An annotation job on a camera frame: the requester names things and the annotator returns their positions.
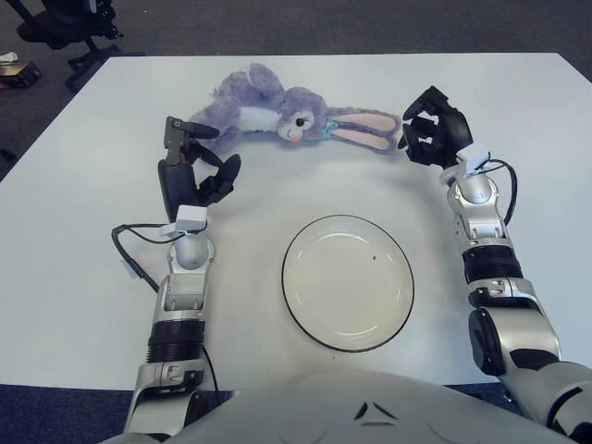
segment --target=white plush belly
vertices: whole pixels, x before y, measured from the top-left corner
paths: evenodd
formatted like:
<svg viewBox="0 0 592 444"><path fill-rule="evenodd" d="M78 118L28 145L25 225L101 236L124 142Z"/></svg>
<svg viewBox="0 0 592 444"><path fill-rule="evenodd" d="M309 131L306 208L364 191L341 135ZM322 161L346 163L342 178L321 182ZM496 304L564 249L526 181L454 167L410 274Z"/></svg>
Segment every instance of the white plush belly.
<svg viewBox="0 0 592 444"><path fill-rule="evenodd" d="M281 115L270 109L241 106L237 128L241 131L275 131Z"/></svg>

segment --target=plate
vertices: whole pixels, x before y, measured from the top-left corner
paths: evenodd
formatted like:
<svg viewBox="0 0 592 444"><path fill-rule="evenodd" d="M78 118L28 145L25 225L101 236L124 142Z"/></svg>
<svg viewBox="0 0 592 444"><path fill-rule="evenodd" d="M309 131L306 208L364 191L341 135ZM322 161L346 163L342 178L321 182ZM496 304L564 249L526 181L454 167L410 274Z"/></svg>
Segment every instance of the plate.
<svg viewBox="0 0 592 444"><path fill-rule="evenodd" d="M301 329L343 352L391 340L413 306L413 274L401 247L356 216L327 216L304 227L286 251L282 289Z"/></svg>

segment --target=black ribbed joint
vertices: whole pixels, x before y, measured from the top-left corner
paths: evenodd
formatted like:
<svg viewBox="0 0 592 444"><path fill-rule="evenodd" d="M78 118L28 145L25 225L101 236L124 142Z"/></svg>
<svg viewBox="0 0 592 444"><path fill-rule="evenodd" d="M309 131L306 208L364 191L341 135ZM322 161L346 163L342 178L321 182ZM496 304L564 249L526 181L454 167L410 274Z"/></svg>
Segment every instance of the black ribbed joint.
<svg viewBox="0 0 592 444"><path fill-rule="evenodd" d="M186 361L200 357L205 322L193 319L161 321L152 326L148 363Z"/></svg>
<svg viewBox="0 0 592 444"><path fill-rule="evenodd" d="M474 247L462 254L468 283L489 278L522 278L514 250L503 245Z"/></svg>

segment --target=gray carpet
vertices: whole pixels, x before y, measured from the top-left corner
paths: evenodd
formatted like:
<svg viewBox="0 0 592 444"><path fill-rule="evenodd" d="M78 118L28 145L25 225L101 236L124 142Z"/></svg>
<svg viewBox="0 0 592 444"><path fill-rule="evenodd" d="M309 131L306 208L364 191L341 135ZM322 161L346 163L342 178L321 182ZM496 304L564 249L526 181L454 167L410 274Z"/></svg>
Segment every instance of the gray carpet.
<svg viewBox="0 0 592 444"><path fill-rule="evenodd" d="M24 0L33 11L39 0ZM149 56L446 52L558 52L592 79L590 0L127 0L114 2L124 51ZM16 51L43 78L0 90L0 148L21 156L68 104L66 60L25 43L20 18L0 1L0 54ZM0 179L10 164L0 157Z"/></svg>

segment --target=white table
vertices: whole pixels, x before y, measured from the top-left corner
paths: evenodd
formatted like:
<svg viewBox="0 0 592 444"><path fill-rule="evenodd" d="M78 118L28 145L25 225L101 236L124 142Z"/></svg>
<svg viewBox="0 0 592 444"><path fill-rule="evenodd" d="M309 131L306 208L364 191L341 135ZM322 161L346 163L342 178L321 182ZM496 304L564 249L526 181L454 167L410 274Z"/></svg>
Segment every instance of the white table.
<svg viewBox="0 0 592 444"><path fill-rule="evenodd" d="M226 75L253 61L330 105L402 113L431 84L467 116L475 139L518 171L510 224L524 275L561 338L563 358L592 366L589 178L592 89L560 56L338 55L112 59L0 184L0 383L131 389L145 356L154 294L110 240L121 223L164 222L156 163L167 115L207 105ZM223 389L363 368L429 381L489 381L475 367L471 307L438 170L339 142L248 137L236 191L210 207L216 244L207 347ZM198 166L200 178L205 168ZM496 178L509 197L508 180ZM415 302L377 350L341 353L309 339L280 287L293 236L326 215L363 216L405 251ZM126 238L158 279L164 249Z"/></svg>

